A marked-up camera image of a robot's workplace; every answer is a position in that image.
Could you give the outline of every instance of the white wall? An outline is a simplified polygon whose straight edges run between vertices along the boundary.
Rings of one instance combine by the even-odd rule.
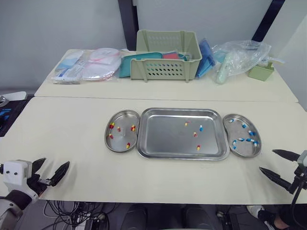
[[[278,12],[263,41],[272,46],[271,54],[277,57],[288,44],[297,27],[307,14],[307,0],[287,0]]]
[[[272,46],[271,56],[286,61],[274,66],[307,110],[307,1],[287,0],[264,42]]]
[[[210,45],[251,39],[272,0],[137,0],[140,29],[195,31]]]
[[[307,16],[278,57],[286,64],[275,65],[276,69],[307,111]]]
[[[0,93],[35,92],[66,50],[125,48],[117,0],[0,0]]]

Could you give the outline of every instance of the robotic arm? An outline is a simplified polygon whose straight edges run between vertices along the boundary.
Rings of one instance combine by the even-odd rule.
[[[297,169],[294,171],[295,177],[292,183],[282,179],[280,175],[277,173],[264,169],[259,167],[261,172],[266,175],[271,181],[274,183],[280,185],[284,189],[286,189],[289,193],[294,194],[296,191],[294,198],[292,200],[290,210],[292,214],[292,218],[294,222],[300,226],[302,229],[307,230],[307,228],[303,225],[301,225],[297,220],[295,219],[294,215],[294,209],[295,209],[295,204],[297,201],[297,198],[301,192],[302,189],[307,189],[307,150],[305,150],[301,155],[296,154],[294,152],[282,150],[282,149],[277,149],[273,150],[277,155],[289,160],[289,161],[296,161],[298,163]]]
[[[61,165],[51,179],[40,179],[36,172],[46,158],[29,161],[7,161],[0,164],[0,173],[9,189],[9,194],[0,199],[0,230],[13,230],[23,210],[35,203],[48,186],[56,186],[66,174],[70,162]]]

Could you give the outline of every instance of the green plastic basket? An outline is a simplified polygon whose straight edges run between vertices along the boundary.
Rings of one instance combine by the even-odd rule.
[[[194,32],[187,31],[147,31],[137,34],[137,53],[171,52],[191,54],[190,61],[179,59],[131,60],[131,79],[148,80],[192,80],[195,78],[201,51]]]

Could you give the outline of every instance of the clear plastic bag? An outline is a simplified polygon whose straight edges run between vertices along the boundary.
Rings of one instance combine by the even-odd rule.
[[[121,54],[117,49],[101,48],[94,50],[84,70],[82,79],[85,81],[105,81],[114,77],[121,64]]]
[[[252,40],[226,42],[212,48],[215,66],[215,82],[223,84],[228,76],[249,71],[268,54],[271,46]]]

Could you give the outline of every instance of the stainless steel tray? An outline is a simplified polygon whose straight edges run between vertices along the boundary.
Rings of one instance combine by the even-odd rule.
[[[106,146],[114,152],[127,152],[131,150],[136,144],[139,121],[140,116],[133,110],[124,110],[116,113],[106,127]]]
[[[261,152],[261,139],[256,127],[246,117],[238,114],[228,114],[223,119],[225,126],[228,143],[230,150],[240,157],[255,157]],[[246,139],[252,139],[257,142],[254,145],[252,141],[246,141]]]
[[[137,149],[147,158],[220,161],[229,155],[222,119],[210,109],[145,110]]]

